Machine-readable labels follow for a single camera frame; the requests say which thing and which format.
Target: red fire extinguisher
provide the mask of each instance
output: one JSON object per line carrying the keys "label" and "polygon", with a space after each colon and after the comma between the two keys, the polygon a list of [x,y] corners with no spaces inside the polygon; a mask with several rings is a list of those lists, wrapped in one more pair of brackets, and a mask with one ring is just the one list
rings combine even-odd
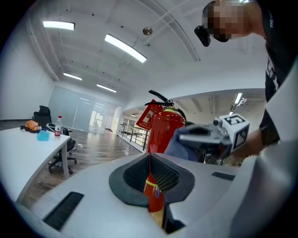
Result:
{"label": "red fire extinguisher", "polygon": [[[161,105],[163,111],[153,115],[147,152],[164,153],[175,130],[186,125],[186,117],[182,110],[174,107],[173,100],[153,90],[149,93],[159,97],[163,102],[149,102],[145,105]],[[151,173],[146,180],[144,194],[149,198],[149,212],[157,212],[163,208],[163,193],[159,190]]]}

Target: bottle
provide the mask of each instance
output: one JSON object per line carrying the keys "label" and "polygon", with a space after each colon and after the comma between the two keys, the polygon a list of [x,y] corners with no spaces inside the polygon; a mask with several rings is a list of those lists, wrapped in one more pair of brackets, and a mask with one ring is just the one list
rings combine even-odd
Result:
{"label": "bottle", "polygon": [[55,125],[55,136],[56,137],[60,137],[61,127],[62,127],[62,116],[58,116],[58,120],[57,120],[57,123]]}

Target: orange bag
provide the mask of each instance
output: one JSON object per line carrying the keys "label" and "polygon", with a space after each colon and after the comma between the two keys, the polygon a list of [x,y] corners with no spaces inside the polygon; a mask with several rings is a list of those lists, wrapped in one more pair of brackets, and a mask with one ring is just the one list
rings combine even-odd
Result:
{"label": "orange bag", "polygon": [[28,127],[32,131],[37,131],[40,129],[40,127],[38,126],[38,122],[33,121],[33,120],[26,122],[25,127]]}

